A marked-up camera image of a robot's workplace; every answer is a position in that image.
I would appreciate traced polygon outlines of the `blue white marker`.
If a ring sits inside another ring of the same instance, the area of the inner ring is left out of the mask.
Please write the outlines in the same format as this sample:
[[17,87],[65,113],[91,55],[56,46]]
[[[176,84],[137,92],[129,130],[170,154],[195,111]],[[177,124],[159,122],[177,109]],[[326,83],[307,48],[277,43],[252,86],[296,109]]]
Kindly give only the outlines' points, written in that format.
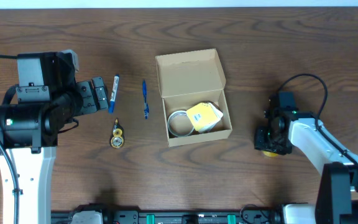
[[116,96],[117,96],[117,89],[118,89],[118,84],[119,84],[119,74],[116,74],[114,76],[114,81],[113,81],[113,85],[112,85],[112,92],[111,92],[111,97],[109,100],[109,109],[108,112],[110,114],[114,113],[114,107],[115,107],[115,102],[116,102]]

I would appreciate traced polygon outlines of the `small yellow tape roll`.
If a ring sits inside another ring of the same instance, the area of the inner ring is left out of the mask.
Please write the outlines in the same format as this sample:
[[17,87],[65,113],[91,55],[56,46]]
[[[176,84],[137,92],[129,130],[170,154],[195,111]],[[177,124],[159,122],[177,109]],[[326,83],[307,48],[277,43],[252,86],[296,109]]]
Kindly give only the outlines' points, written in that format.
[[267,151],[263,151],[263,154],[267,157],[276,157],[278,156],[278,154],[274,153],[274,152],[267,152]]

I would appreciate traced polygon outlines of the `yellow sticky note pad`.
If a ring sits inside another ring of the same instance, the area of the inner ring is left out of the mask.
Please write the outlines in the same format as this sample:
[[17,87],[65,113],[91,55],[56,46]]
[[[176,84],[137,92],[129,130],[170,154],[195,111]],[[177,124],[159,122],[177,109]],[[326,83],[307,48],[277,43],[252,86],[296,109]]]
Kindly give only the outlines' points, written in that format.
[[212,103],[202,102],[186,110],[194,129],[199,133],[205,133],[221,120],[223,113]]

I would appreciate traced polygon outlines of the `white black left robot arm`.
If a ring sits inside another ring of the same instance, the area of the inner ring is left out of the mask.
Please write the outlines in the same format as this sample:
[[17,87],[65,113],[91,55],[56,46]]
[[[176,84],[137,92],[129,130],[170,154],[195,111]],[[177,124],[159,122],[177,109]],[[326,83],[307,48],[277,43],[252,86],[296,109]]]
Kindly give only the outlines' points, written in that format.
[[101,77],[77,82],[77,54],[16,56],[19,82],[0,105],[3,223],[50,223],[58,135],[77,117],[108,108]]

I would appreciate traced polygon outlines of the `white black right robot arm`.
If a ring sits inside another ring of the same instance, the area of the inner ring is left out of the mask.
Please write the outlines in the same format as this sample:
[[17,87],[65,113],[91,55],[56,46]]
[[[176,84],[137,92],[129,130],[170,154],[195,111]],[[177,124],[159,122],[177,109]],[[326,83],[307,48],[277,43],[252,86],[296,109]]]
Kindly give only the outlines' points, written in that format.
[[254,147],[286,155],[297,147],[321,176],[314,205],[289,203],[271,214],[272,223],[358,223],[358,155],[344,147],[311,113],[266,112]]

